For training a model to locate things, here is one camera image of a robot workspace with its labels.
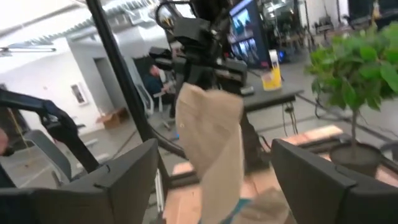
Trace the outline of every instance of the television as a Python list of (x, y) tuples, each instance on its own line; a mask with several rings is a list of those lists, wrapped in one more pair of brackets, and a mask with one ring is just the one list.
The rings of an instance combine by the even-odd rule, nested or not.
[(243, 0), (229, 11), (231, 53), (249, 68), (269, 68), (271, 58), (260, 13), (255, 0)]

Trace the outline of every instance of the fluorescent light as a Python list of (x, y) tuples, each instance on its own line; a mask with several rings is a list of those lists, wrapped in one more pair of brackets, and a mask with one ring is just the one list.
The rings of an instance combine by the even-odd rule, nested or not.
[(54, 52), (55, 48), (2, 48), (1, 52), (28, 53), (28, 52)]

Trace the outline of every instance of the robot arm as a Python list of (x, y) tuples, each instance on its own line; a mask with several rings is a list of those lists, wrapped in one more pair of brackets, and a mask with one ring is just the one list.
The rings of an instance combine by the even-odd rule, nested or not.
[(78, 128), (69, 115), (52, 101), (0, 89), (0, 106), (36, 112), (47, 132), (64, 143), (87, 172), (99, 164), (78, 136)]

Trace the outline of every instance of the framed picture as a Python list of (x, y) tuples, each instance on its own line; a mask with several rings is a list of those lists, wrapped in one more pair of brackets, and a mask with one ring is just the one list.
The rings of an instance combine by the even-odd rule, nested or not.
[(73, 84), (72, 86), (70, 86), (70, 88), (72, 89), (72, 93), (75, 96), (76, 101), (79, 104), (79, 106), (88, 104), (87, 98), (86, 98), (84, 91), (81, 87), (81, 83)]

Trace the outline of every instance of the white wall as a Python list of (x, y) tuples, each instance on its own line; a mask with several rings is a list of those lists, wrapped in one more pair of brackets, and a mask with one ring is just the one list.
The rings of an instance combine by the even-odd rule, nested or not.
[[(102, 124), (96, 124), (96, 119), (100, 114), (71, 52), (40, 58), (2, 73), (0, 83), (5, 83), (11, 91), (52, 100), (71, 117), (75, 116), (76, 124), (86, 125), (80, 130), (80, 134), (103, 128)], [(70, 88), (76, 83), (81, 83), (89, 102), (87, 105), (79, 106), (76, 102)], [(21, 111), (21, 113), (31, 129), (40, 129), (45, 132), (36, 113), (28, 111)]]
[(70, 42), (69, 47), (98, 109), (103, 113), (112, 112), (114, 106), (94, 62), (94, 58), (108, 57), (102, 43), (88, 40)]
[(339, 5), (340, 5), (340, 15), (349, 16), (348, 0), (339, 0)]
[[(308, 20), (310, 21), (310, 28), (314, 22), (318, 22), (319, 18), (326, 16), (325, 6), (327, 12), (331, 18), (331, 22), (337, 26), (338, 25), (338, 12), (337, 12), (337, 0), (306, 0), (308, 9)], [(348, 11), (347, 0), (340, 0), (340, 14), (347, 14)], [(305, 5), (300, 3), (298, 7), (300, 11), (300, 19), (303, 26), (307, 24), (307, 18), (305, 17)]]
[(116, 37), (134, 83), (143, 85), (133, 58), (147, 56), (151, 47), (169, 48), (164, 30), (159, 26), (148, 29), (133, 27), (117, 34)]

